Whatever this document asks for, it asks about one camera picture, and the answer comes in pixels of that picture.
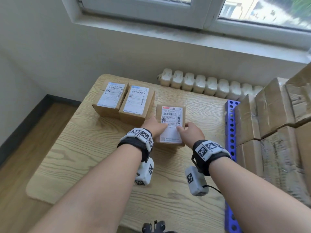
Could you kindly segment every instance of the blue perforated bar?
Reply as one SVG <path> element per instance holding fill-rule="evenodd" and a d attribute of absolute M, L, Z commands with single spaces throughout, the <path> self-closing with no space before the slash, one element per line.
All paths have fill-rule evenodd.
<path fill-rule="evenodd" d="M 226 150 L 236 162 L 236 147 L 235 147 L 235 115 L 234 108 L 239 104 L 239 101 L 228 100 L 225 104 L 226 107 Z M 225 231 L 230 233 L 242 233 L 242 230 L 235 219 L 230 206 L 225 204 Z"/>

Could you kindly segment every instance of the forearm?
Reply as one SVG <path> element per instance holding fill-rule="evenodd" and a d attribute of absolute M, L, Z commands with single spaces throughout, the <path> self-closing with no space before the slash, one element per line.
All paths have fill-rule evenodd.
<path fill-rule="evenodd" d="M 116 232 L 141 159 L 140 149 L 120 146 L 77 182 L 32 232 Z"/>
<path fill-rule="evenodd" d="M 245 232 L 311 232 L 311 210 L 264 179 L 222 157 L 210 175 Z"/>

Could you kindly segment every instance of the black cable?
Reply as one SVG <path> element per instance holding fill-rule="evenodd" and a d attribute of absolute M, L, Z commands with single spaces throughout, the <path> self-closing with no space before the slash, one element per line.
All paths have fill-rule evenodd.
<path fill-rule="evenodd" d="M 207 185 L 207 186 L 210 187 L 210 188 L 213 188 L 214 190 L 218 191 L 222 195 L 222 193 L 219 190 L 217 190 L 215 187 L 213 187 L 211 185 Z"/>

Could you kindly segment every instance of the cardboard box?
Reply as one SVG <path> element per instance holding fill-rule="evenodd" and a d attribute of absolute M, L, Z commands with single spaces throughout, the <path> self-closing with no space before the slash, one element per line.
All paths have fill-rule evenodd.
<path fill-rule="evenodd" d="M 263 177 L 260 141 L 250 140 L 239 145 L 236 150 L 236 161 L 248 171 Z"/>
<path fill-rule="evenodd" d="M 311 63 L 286 82 L 295 121 L 303 124 L 311 120 Z"/>
<path fill-rule="evenodd" d="M 129 89 L 129 83 L 105 80 L 92 104 L 95 111 L 104 117 L 119 118 L 119 109 Z"/>
<path fill-rule="evenodd" d="M 295 125 L 293 109 L 285 88 L 287 80 L 274 78 L 256 95 L 261 138 L 267 137 L 283 126 Z"/>
<path fill-rule="evenodd" d="M 236 145 L 239 146 L 247 141 L 260 140 L 259 123 L 255 97 L 246 95 L 239 105 L 234 108 Z"/>
<path fill-rule="evenodd" d="M 307 206 L 310 194 L 304 181 L 295 129 L 282 127 L 261 141 L 264 178 Z"/>
<path fill-rule="evenodd" d="M 166 130 L 155 138 L 155 143 L 185 146 L 176 129 L 176 126 L 185 127 L 186 125 L 185 106 L 169 103 L 157 104 L 155 117 L 160 123 L 168 123 Z"/>
<path fill-rule="evenodd" d="M 302 167 L 309 193 L 311 193 L 311 122 L 295 130 Z"/>
<path fill-rule="evenodd" d="M 140 127 L 150 117 L 154 100 L 154 90 L 132 85 L 119 110 L 120 120 Z"/>

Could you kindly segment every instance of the wooden table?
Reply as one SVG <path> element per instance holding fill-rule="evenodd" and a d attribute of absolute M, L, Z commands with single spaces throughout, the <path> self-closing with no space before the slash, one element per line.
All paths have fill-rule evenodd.
<path fill-rule="evenodd" d="M 104 74 L 95 82 L 29 181 L 26 192 L 31 198 L 54 204 L 113 152 L 119 139 L 133 128 L 116 119 L 99 117 L 94 111 L 92 102 L 105 79 L 154 89 L 152 115 L 156 113 L 157 103 L 185 105 L 186 122 L 194 122 L 206 139 L 225 145 L 225 99 Z M 179 233 L 224 232 L 223 196 L 213 189 L 204 197 L 195 197 L 189 192 L 184 172 L 193 165 L 191 155 L 188 147 L 154 148 L 151 183 L 147 187 L 133 187 L 120 224 L 141 231 L 143 223 L 165 220 L 167 230 Z M 215 186 L 210 177 L 206 180 Z"/>

